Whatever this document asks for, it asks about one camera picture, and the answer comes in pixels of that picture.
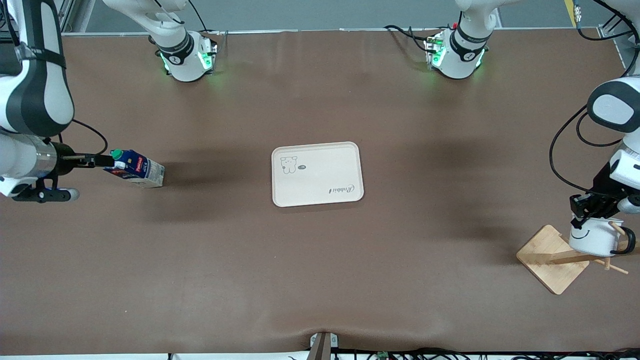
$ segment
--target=wooden base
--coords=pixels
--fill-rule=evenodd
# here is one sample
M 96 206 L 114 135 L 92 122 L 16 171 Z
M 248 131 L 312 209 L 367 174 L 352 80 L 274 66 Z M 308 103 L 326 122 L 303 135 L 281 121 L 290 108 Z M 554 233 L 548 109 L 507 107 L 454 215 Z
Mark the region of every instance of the wooden base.
M 544 286 L 556 295 L 571 283 L 589 266 L 589 261 L 553 264 L 553 254 L 572 251 L 553 226 L 545 225 L 518 251 L 516 257 Z

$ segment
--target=wooden peg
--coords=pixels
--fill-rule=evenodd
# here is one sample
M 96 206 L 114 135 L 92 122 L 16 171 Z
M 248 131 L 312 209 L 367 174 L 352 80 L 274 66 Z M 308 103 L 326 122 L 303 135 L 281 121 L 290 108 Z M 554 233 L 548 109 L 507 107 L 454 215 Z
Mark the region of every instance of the wooden peg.
M 618 232 L 618 234 L 620 234 L 622 236 L 626 236 L 627 235 L 627 233 L 625 233 L 625 231 L 620 226 L 618 226 L 615 222 L 610 221 L 609 225 L 611 225 L 611 227 L 613 227 Z
M 602 260 L 599 260 L 599 259 L 593 260 L 593 262 L 597 263 L 597 264 L 600 264 L 600 265 L 605 265 L 606 266 L 606 263 L 604 261 L 602 261 Z M 609 267 L 611 267 L 612 270 L 615 270 L 617 272 L 621 272 L 621 273 L 623 273 L 625 275 L 629 274 L 628 271 L 626 271 L 624 269 L 621 269 L 621 268 L 619 268 L 617 266 L 613 266 L 613 265 L 611 265 L 611 263 L 609 263 Z

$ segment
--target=green led light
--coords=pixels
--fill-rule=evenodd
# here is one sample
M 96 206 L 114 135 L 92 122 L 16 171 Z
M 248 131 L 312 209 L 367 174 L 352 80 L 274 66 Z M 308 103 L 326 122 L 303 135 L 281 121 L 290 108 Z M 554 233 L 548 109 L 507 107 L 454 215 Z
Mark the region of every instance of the green led light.
M 164 64 L 164 69 L 167 71 L 170 71 L 169 65 L 166 63 L 166 59 L 164 58 L 164 55 L 160 54 L 160 59 L 162 59 L 162 63 Z
M 482 64 L 482 56 L 483 55 L 484 55 L 484 50 L 482 50 L 480 55 L 478 55 L 478 62 L 476 63 L 476 67 L 478 67 L 478 66 L 480 66 L 480 64 Z
M 438 49 L 438 51 L 433 55 L 433 66 L 440 66 L 440 64 L 442 64 L 442 58 L 444 57 L 445 54 L 445 47 L 444 46 L 440 46 L 440 48 Z
M 199 53 L 199 55 L 200 61 L 202 62 L 202 66 L 205 68 L 205 70 L 211 69 L 211 56 L 206 53 Z

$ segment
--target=mug handle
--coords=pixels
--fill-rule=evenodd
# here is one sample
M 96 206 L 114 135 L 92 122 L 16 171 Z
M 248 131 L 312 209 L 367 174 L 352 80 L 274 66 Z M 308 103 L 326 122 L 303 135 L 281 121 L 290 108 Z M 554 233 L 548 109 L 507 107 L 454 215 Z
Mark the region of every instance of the mug handle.
M 624 250 L 611 250 L 611 254 L 615 254 L 615 255 L 628 254 L 632 252 L 636 247 L 636 234 L 633 232 L 633 230 L 624 226 L 621 226 L 620 229 L 623 229 L 627 234 L 627 238 L 628 238 L 627 248 Z

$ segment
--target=white mug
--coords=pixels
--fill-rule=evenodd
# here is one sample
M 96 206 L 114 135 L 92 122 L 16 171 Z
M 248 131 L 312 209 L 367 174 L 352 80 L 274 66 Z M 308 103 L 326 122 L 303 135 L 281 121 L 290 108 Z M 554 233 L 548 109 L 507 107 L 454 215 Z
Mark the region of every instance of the white mug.
M 628 245 L 624 250 L 618 251 L 620 233 L 609 222 L 622 227 L 622 220 L 616 218 L 589 218 L 582 225 L 582 229 L 571 227 L 569 246 L 573 250 L 608 258 L 616 254 L 632 252 L 636 246 L 636 236 L 631 229 L 622 227 L 628 237 Z

